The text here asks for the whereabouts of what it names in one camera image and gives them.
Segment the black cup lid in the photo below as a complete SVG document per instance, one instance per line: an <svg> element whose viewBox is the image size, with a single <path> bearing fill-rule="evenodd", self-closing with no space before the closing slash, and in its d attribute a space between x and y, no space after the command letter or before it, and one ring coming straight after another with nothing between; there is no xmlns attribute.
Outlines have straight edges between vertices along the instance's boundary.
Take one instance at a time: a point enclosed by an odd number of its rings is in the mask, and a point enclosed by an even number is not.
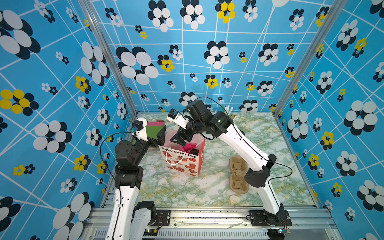
<svg viewBox="0 0 384 240"><path fill-rule="evenodd" d="M192 149L192 150L190 150L190 154L192 154L192 155L195 155L195 156L198 156L199 155L199 150L198 149Z"/></svg>

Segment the red paper gift bag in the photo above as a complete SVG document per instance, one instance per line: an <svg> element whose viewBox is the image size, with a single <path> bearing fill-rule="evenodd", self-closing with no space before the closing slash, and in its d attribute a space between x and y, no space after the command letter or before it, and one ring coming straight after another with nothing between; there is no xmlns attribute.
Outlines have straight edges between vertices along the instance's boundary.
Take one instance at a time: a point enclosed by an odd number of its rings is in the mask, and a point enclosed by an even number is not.
<svg viewBox="0 0 384 240"><path fill-rule="evenodd" d="M169 130L166 133L166 141L164 145L159 146L165 165L171 170L179 171L193 177L198 177L204 162L206 139L200 135L194 135L191 142L186 142L196 143L198 145L200 152L198 156L195 156L179 151L179 147L181 146L170 142L170 138L176 133L177 130Z"/></svg>

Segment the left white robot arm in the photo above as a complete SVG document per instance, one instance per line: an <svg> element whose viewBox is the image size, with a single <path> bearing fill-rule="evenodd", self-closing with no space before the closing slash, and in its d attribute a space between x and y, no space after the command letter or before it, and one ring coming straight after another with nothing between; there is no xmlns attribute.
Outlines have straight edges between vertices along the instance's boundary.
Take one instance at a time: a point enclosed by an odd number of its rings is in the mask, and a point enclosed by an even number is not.
<svg viewBox="0 0 384 240"><path fill-rule="evenodd" d="M148 225L157 221L153 201L136 202L143 180L144 169L140 166L150 147L163 146L166 126L157 133L157 138L142 140L134 135L136 142L121 141L115 147L115 200L106 240L141 240Z"/></svg>

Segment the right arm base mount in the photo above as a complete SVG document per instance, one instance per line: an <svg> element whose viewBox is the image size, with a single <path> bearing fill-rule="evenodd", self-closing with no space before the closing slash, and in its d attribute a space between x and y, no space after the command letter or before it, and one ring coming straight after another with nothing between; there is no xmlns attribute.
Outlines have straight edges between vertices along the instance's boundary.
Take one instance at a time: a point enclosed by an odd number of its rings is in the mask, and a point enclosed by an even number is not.
<svg viewBox="0 0 384 240"><path fill-rule="evenodd" d="M265 210L251 210L246 216L253 227L291 227L292 219L286 210L271 214Z"/></svg>

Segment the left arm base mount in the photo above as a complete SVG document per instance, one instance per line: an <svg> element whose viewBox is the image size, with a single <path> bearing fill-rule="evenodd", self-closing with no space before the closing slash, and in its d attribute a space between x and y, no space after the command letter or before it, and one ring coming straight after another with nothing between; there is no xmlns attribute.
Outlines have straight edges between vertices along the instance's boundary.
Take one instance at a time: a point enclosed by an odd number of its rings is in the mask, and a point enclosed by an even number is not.
<svg viewBox="0 0 384 240"><path fill-rule="evenodd" d="M139 209L134 211L131 227L147 226L164 227L169 226L171 220L170 210L156 210L154 214L149 209Z"/></svg>

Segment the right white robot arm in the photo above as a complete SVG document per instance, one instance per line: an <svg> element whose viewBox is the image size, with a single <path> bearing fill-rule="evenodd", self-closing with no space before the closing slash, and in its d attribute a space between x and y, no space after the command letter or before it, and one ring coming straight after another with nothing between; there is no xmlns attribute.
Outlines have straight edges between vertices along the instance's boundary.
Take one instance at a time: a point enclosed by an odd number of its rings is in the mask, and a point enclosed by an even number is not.
<svg viewBox="0 0 384 240"><path fill-rule="evenodd" d="M283 205L270 184L271 168L277 159L275 155L268 155L258 149L223 112L217 112L214 115L210 112L203 115L198 113L190 117L171 109L167 120L179 126L177 133L170 139L172 143L185 146L195 134L201 135L206 132L235 150L248 164L249 170L245 180L249 185L257 188L264 205L265 215L268 218L275 218L276 221L281 220Z"/></svg>

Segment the pink paper napkin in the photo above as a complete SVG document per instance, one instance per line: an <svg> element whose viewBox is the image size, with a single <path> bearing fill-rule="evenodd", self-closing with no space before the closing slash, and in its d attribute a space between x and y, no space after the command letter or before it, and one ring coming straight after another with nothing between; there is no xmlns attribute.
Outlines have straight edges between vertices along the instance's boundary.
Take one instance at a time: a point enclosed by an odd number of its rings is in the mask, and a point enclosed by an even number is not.
<svg viewBox="0 0 384 240"><path fill-rule="evenodd" d="M198 149L198 145L196 143L186 143L185 146L179 147L179 151L185 152L187 154L190 154L190 150L192 149Z"/></svg>

